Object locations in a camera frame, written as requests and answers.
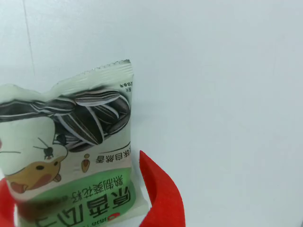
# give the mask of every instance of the sunflower seed package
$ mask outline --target sunflower seed package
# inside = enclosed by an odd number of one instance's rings
[[[0,88],[0,169],[19,226],[102,226],[144,204],[131,174],[132,89],[129,61],[43,94]]]

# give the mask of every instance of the snack bag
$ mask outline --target snack bag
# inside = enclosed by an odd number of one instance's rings
[[[44,94],[1,87],[0,169],[19,226],[101,226],[134,207],[141,194],[131,177],[132,89],[129,61]]]

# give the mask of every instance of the red object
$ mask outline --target red object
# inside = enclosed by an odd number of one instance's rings
[[[143,151],[140,170],[152,204],[140,227],[185,227],[182,198],[173,180]]]
[[[140,169],[151,199],[152,208],[140,227],[185,227],[182,198],[172,179],[140,151]],[[0,181],[0,224],[14,227],[15,201],[5,179]]]
[[[3,227],[14,227],[15,201],[9,193],[5,179],[0,181],[0,223]]]

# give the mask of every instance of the green label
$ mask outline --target green label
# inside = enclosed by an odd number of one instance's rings
[[[18,205],[22,227],[96,227],[126,213],[135,202],[131,168],[94,174]]]

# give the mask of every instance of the white background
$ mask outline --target white background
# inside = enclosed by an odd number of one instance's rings
[[[1,83],[46,91],[130,59],[132,148],[175,181],[188,227],[301,225],[303,1],[25,0],[25,9],[0,0]]]

